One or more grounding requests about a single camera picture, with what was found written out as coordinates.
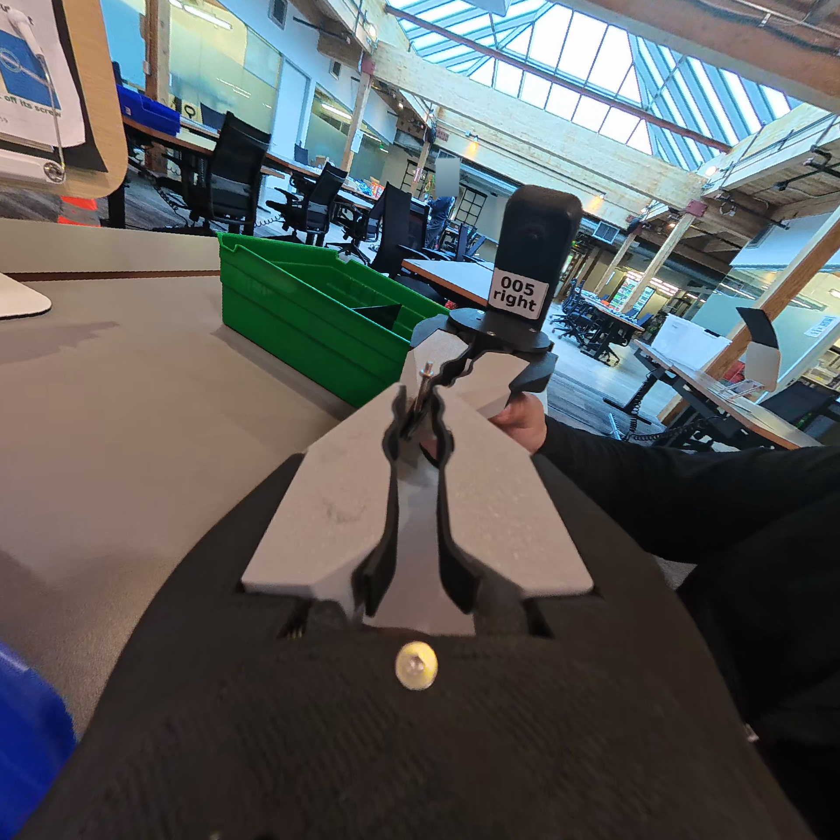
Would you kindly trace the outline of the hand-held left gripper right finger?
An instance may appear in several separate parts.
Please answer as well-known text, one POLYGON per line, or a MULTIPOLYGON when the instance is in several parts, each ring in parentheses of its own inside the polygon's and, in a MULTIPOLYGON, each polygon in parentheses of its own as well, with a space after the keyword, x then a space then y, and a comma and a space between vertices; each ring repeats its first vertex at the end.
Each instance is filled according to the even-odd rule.
POLYGON ((461 396, 436 387, 440 580, 465 614, 586 595, 587 570, 525 448, 461 396))

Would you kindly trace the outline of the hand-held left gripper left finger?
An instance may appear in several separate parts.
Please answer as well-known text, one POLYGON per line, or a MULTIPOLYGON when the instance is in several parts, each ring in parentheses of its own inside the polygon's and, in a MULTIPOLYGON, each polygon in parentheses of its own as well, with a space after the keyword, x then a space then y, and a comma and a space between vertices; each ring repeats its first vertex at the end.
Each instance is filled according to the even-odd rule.
POLYGON ((247 592, 374 616, 396 571, 396 461, 406 387, 390 385, 313 443, 245 568, 247 592))

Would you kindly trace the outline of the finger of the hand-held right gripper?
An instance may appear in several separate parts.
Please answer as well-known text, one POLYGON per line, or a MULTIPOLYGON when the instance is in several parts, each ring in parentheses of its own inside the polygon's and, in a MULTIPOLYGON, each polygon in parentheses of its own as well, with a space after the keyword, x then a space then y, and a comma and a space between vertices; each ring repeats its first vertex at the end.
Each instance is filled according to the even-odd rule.
POLYGON ((511 397, 511 383, 527 368, 519 357, 485 352, 468 365, 466 373, 451 385, 451 392, 484 418, 502 412, 511 397))
POLYGON ((426 361, 433 362, 434 379, 436 379, 441 375, 447 364, 460 359, 468 348, 467 342, 457 335, 442 329, 435 330, 406 354, 401 373, 401 384, 405 386, 407 391, 416 391, 417 375, 426 361))

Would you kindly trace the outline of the metal screw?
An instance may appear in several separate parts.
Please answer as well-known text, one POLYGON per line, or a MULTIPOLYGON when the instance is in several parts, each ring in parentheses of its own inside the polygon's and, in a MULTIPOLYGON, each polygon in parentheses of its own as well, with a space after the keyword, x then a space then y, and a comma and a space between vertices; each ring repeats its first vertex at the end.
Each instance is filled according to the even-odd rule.
MULTIPOLYGON (((426 361, 425 364, 426 363, 430 363, 434 367, 432 361, 426 361)), ((417 388, 413 398, 413 403, 411 405, 411 409, 406 415, 406 421, 402 430, 402 437, 405 441, 411 440, 414 437, 415 433, 424 422, 427 414, 427 403, 434 377, 428 381, 423 381, 420 376, 420 371, 417 375, 417 388)))

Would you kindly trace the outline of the green plastic bin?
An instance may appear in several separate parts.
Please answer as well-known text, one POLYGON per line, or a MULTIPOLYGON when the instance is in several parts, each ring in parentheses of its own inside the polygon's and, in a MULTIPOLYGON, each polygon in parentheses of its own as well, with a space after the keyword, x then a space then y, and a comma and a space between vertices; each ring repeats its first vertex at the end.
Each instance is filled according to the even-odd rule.
POLYGON ((330 248, 217 235, 224 325, 358 408, 400 378, 417 324, 448 311, 330 248))

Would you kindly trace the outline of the blue plastic bin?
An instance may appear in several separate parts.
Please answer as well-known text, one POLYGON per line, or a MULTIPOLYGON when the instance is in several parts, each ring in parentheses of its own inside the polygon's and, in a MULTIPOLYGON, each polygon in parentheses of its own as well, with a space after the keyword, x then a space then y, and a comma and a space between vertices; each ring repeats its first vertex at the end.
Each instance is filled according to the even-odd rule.
POLYGON ((1 838, 14 838, 38 809, 77 744, 53 686, 1 645, 1 838))

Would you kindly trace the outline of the person's right forearm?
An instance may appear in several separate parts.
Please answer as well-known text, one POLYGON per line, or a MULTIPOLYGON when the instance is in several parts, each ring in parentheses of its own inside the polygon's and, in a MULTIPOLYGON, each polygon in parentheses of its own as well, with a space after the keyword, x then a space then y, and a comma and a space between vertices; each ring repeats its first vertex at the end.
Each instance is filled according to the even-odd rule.
POLYGON ((689 453, 545 423, 539 454, 665 560, 698 564, 774 526, 829 528, 838 512, 837 446, 689 453))

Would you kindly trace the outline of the person's right hand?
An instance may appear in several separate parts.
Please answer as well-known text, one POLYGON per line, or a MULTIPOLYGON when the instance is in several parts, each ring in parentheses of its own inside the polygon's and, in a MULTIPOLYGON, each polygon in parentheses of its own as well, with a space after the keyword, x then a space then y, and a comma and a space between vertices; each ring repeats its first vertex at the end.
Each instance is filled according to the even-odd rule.
POLYGON ((543 404, 528 392, 513 395, 508 404, 489 421, 530 455, 544 445, 548 427, 543 404))

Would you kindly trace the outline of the cluttered office table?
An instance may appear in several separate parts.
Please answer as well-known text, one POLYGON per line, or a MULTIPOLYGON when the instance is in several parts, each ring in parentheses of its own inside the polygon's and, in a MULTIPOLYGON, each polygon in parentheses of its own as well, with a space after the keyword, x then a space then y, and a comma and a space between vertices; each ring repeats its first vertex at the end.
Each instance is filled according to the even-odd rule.
POLYGON ((560 313, 550 316, 550 325, 564 337, 577 342, 579 350, 591 358, 615 366, 620 361, 613 345, 627 346, 644 331, 650 315, 641 319, 622 314, 593 292, 583 288, 583 281, 570 284, 563 298, 560 313))

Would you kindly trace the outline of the white cardboard box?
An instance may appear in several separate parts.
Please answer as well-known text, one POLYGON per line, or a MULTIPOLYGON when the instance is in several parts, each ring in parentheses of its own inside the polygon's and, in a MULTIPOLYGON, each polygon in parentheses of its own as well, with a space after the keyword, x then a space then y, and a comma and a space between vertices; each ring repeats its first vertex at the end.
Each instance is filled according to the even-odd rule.
POLYGON ((729 344, 729 339, 669 313, 650 349, 678 366, 701 371, 729 344))

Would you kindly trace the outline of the black and white carton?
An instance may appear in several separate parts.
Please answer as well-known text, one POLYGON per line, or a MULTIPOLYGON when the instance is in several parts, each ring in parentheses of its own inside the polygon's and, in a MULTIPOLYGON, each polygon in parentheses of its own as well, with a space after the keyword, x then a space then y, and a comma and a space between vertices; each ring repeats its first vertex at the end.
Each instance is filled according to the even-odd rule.
POLYGON ((749 332, 749 343, 743 354, 743 377, 754 390, 774 392, 778 386, 781 351, 773 322, 762 309, 738 307, 749 332))

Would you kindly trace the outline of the group of black office chairs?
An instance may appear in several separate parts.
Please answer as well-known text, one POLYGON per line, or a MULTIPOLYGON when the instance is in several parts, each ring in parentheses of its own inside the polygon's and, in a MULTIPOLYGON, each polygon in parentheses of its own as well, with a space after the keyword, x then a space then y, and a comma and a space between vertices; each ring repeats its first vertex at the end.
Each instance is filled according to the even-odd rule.
MULTIPOLYGON (((192 226, 177 228, 178 233, 213 232, 214 224, 224 224, 229 233, 253 237, 257 227, 259 188, 269 135, 248 125, 231 112, 224 116, 222 129, 213 151, 187 153, 180 150, 177 162, 182 178, 181 196, 190 212, 192 226)), ((386 274, 399 274, 404 259, 430 259, 437 262, 466 261, 466 229, 457 241, 453 255, 425 246, 431 208, 416 205, 405 192, 386 185, 372 205, 356 205, 342 195, 343 172, 327 165, 309 192, 283 192, 284 203, 269 203, 277 211, 284 230, 291 234, 275 235, 277 241, 294 245, 323 247, 335 219, 344 226, 345 243, 339 251, 358 256, 369 266, 371 261, 360 251, 363 241, 381 237, 381 260, 386 274)))

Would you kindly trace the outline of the small blue crate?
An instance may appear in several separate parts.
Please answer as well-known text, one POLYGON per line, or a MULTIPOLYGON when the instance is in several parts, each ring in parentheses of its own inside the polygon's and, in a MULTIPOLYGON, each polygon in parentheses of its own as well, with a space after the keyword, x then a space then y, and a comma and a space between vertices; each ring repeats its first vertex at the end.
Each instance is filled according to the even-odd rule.
POLYGON ((123 117, 131 119, 146 129, 159 131, 172 137, 181 131, 181 115, 178 111, 130 87, 117 85, 117 93, 123 117))

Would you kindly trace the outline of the black backing board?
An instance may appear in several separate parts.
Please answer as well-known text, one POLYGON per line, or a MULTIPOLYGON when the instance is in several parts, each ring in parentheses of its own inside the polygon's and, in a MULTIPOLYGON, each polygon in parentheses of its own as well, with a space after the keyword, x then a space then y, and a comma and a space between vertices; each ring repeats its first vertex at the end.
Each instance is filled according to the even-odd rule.
POLYGON ((51 2, 56 20, 60 54, 78 96, 82 119, 82 141, 67 140, 70 167, 106 173, 109 166, 99 148, 99 130, 109 126, 102 107, 115 96, 106 93, 109 78, 109 46, 99 2, 51 2))

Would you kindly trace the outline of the printed instruction sheet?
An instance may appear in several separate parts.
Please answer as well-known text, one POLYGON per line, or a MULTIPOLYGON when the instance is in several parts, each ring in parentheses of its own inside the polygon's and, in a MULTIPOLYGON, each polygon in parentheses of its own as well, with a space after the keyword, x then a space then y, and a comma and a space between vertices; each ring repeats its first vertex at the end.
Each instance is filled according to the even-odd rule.
POLYGON ((2 141, 82 146, 85 111, 61 2, 1 2, 2 141))

